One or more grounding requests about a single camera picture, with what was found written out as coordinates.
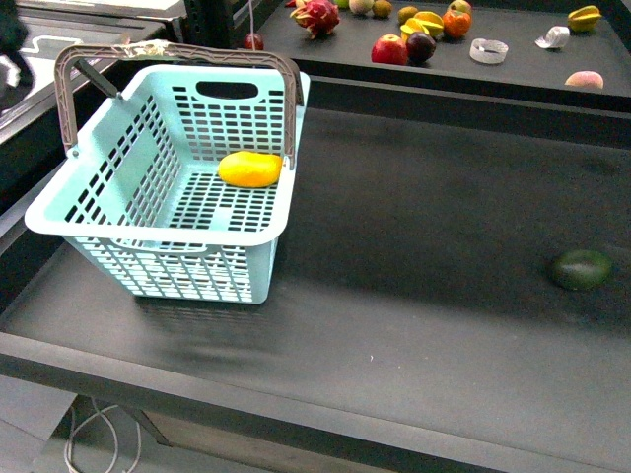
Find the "basket hole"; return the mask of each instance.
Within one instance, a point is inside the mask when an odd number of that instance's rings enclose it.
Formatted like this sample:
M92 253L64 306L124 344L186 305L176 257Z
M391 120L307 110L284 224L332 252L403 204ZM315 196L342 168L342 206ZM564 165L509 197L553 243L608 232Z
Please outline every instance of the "basket hole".
M205 82L196 85L197 93L214 99L243 100L258 96L255 84L242 82Z

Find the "red fruit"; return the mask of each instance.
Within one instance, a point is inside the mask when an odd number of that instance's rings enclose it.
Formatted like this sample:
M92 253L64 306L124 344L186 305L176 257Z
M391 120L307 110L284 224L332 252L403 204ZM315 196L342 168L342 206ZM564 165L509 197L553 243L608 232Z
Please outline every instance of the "red fruit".
M311 39L321 34L331 34L339 24L337 5L329 0L308 0L290 15L296 23L311 33Z
M396 34L384 34L375 42L371 59L380 64L404 66L407 63L405 41Z
M245 49L254 49L256 51L262 51L264 48L263 36L258 33L248 33L244 38L244 48Z

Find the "orange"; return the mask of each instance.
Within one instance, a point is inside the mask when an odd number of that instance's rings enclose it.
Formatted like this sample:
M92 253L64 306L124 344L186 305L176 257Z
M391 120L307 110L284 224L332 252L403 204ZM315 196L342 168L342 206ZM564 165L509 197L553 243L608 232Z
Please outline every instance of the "orange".
M471 16L468 13L448 10L443 15L443 24L445 25L443 31L447 36L459 39L469 31L471 21Z

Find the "white cable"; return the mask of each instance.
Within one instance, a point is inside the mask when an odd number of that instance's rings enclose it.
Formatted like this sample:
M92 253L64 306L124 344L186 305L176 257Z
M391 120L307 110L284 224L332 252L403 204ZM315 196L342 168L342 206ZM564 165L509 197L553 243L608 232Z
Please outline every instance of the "white cable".
M113 453L113 456L112 456L112 459L111 459L111 463L109 464L109 467L107 468L105 473L111 473L111 471L114 468L114 465L115 465L116 461L118 460L118 455L119 455L119 451L118 451L118 434L116 433L116 428L114 427L114 425L111 422L111 420L109 419L109 417L105 415L106 412L111 411L112 409L115 409L118 406L117 405L111 405L111 406L105 407L104 409L99 409L99 407L97 406L97 403L96 403L94 398L92 399L92 405L93 405L96 413L91 415L90 417L88 417L88 419L83 421L79 425L79 427L77 427L76 429L75 429L75 425L76 425L75 410L74 410L73 407L70 408L70 416L71 416L71 418L70 418L70 435L68 436L68 440L66 441L66 444L64 445L64 450L63 450L64 462L66 463L66 466L68 467L68 472L69 473L82 473L80 470L75 468L75 466L72 463L72 453L73 453L74 438L75 438L75 436L77 436L77 434L84 427L86 427L90 422L94 421L97 417L100 417L100 418L102 418L105 421L105 423L109 427L109 429L111 431L111 434L113 436L113 439L114 439L114 453ZM138 422L136 422L136 435L137 435L137 439L138 439L138 447L136 449L136 456L134 458L133 463L129 467L129 469L128 470L122 470L122 473L132 473L134 471L134 469L136 468L136 466L138 466L138 463L140 462L140 455L141 455L141 451L142 451L142 437L141 437L141 431L140 431L140 424L138 424Z
M249 33L252 37L252 51L256 51L256 44L254 43L254 8L252 7L252 0L247 0L247 6L249 7Z

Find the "basket handle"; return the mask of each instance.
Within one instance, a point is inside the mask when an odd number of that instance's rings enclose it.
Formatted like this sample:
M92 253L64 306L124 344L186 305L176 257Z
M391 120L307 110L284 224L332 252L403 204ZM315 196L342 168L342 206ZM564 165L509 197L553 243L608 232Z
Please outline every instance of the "basket handle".
M54 78L61 137L66 151L77 144L77 116L70 73L79 69L101 91L110 97L120 92L85 59L139 60L204 60L211 64L231 66L266 66L276 69L285 83L284 155L290 169L296 159L296 105L304 105L298 65L291 59L267 51L214 49L154 39L132 44L75 44L63 49L55 61Z

